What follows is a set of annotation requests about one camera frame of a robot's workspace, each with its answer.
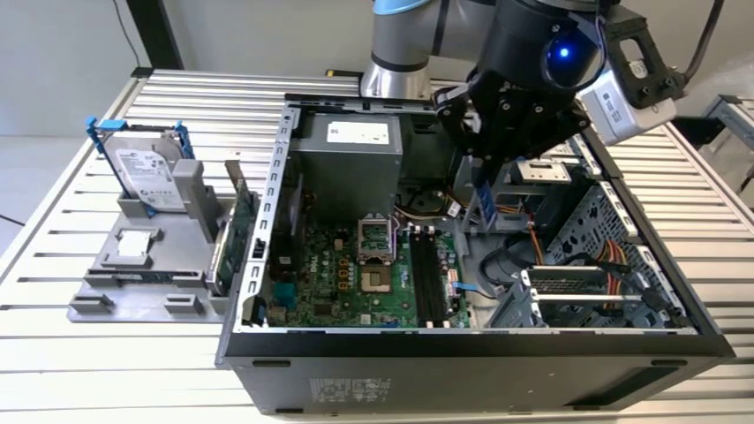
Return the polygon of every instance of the motherboard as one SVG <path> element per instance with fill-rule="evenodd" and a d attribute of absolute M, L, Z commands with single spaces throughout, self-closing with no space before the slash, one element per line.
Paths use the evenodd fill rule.
<path fill-rule="evenodd" d="M 267 319 L 272 326 L 288 327 L 426 327 L 419 318 L 425 297 L 439 297 L 442 321 L 453 328 L 469 326 L 463 293 L 447 288 L 461 279 L 457 253 L 450 234 L 431 237 L 430 250 L 435 272 L 419 285 L 415 266 L 419 254 L 413 252 L 407 230 L 385 233 L 372 224 L 363 228 L 310 226 L 303 244 L 303 267 L 296 278 L 276 281 Z M 370 251 L 393 246 L 391 261 L 359 257 L 359 243 Z"/>

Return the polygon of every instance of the blue tab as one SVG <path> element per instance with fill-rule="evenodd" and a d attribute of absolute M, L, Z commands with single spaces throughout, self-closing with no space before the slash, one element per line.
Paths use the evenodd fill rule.
<path fill-rule="evenodd" d="M 474 284 L 463 284 L 458 281 L 454 281 L 453 288 L 466 290 L 467 292 L 478 292 L 479 291 L 479 288 Z"/>
<path fill-rule="evenodd" d="M 376 15 L 393 15 L 394 13 L 417 9 L 422 4 L 430 1 L 431 0 L 375 0 L 375 8 L 372 10 Z"/>
<path fill-rule="evenodd" d="M 490 188 L 489 183 L 485 183 L 483 186 L 478 187 L 477 196 L 479 198 L 479 206 L 482 209 L 482 216 L 485 217 L 485 223 L 487 224 L 487 228 L 490 228 L 498 219 L 498 208 L 495 207 L 495 197 L 493 196 L 493 189 Z"/>
<path fill-rule="evenodd" d="M 128 123 L 124 119 L 106 119 L 100 122 L 98 129 L 103 131 L 124 131 Z"/>
<path fill-rule="evenodd" d="M 188 139 L 188 128 L 184 127 L 184 121 L 176 122 L 175 130 L 180 140 L 180 150 L 184 154 L 184 158 L 196 159 L 194 156 L 194 148 L 191 147 L 191 139 Z"/>

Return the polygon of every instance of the black cable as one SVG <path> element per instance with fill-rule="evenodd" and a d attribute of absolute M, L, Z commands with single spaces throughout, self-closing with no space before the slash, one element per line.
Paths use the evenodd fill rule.
<path fill-rule="evenodd" d="M 486 294 L 482 291 L 482 288 L 479 287 L 479 290 L 474 290 L 473 291 L 475 294 L 478 294 L 479 296 L 482 296 L 485 299 L 490 299 L 490 300 L 498 300 L 498 298 L 495 296 L 490 296 L 489 294 Z"/>
<path fill-rule="evenodd" d="M 10 223 L 15 223 L 16 225 L 20 225 L 23 227 L 26 226 L 26 223 L 16 221 L 14 218 L 7 217 L 6 215 L 0 214 L 0 219 L 3 219 L 4 221 L 7 221 Z"/>
<path fill-rule="evenodd" d="M 136 67 L 142 67 L 142 61 L 139 60 L 139 55 L 136 54 L 136 49 L 134 48 L 134 43 L 131 42 L 131 37 L 128 37 L 128 32 L 126 31 L 126 26 L 123 25 L 123 17 L 120 16 L 120 8 L 118 7 L 118 0 L 114 0 L 114 6 L 116 7 L 118 23 L 120 24 L 120 29 L 123 30 L 123 36 L 128 42 L 128 47 L 134 51 L 134 57 L 136 58 Z"/>
<path fill-rule="evenodd" d="M 526 240 L 527 238 L 529 238 L 527 234 L 514 234 L 513 236 L 509 236 L 506 238 L 506 240 L 503 241 L 503 246 L 497 248 L 495 250 L 490 251 L 490 253 L 485 255 L 485 257 L 482 258 L 482 261 L 479 261 L 478 273 L 482 276 L 482 279 L 487 283 L 490 283 L 493 285 L 502 285 L 502 286 L 510 286 L 511 284 L 514 284 L 513 281 L 497 280 L 487 273 L 487 265 L 499 255 L 506 257 L 506 259 L 514 265 L 517 265 L 517 267 L 519 267 L 521 269 L 526 269 L 526 268 L 529 268 L 534 265 L 534 262 L 530 262 L 530 261 L 522 259 L 521 257 L 515 256 L 509 250 L 518 242 Z"/>
<path fill-rule="evenodd" d="M 705 54 L 707 53 L 709 41 L 711 40 L 711 35 L 715 32 L 715 26 L 718 25 L 719 13 L 722 12 L 723 3 L 725 0 L 715 0 L 715 3 L 711 5 L 707 24 L 705 25 L 705 29 L 702 30 L 702 35 L 699 37 L 699 43 L 697 44 L 697 51 L 694 52 L 694 57 L 691 58 L 691 62 L 689 63 L 689 69 L 683 72 L 683 78 L 686 79 L 687 84 L 699 71 L 702 59 L 705 58 Z"/>

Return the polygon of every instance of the white wall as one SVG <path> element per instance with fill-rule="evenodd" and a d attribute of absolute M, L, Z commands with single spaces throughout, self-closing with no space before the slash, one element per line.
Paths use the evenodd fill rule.
<path fill-rule="evenodd" d="M 368 0 L 166 0 L 186 66 L 202 71 L 322 75 L 327 68 L 364 69 L 371 46 Z M 711 0 L 623 0 L 649 18 L 669 65 L 685 69 Z M 729 0 L 699 83 L 751 50 L 754 0 Z M 463 79 L 470 64 L 433 59 L 433 77 Z"/>
<path fill-rule="evenodd" d="M 112 1 L 0 0 L 0 57 L 0 135 L 83 140 L 86 117 L 102 116 L 136 67 Z"/>
<path fill-rule="evenodd" d="M 164 0 L 187 68 L 323 75 L 367 67 L 371 0 Z M 433 60 L 435 78 L 462 79 L 470 64 Z"/>

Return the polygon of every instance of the floor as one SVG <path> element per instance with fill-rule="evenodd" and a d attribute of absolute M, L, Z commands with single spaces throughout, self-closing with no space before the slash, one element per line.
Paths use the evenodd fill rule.
<path fill-rule="evenodd" d="M 84 137 L 0 136 L 0 215 L 26 222 Z M 0 255 L 22 227 L 0 219 Z"/>

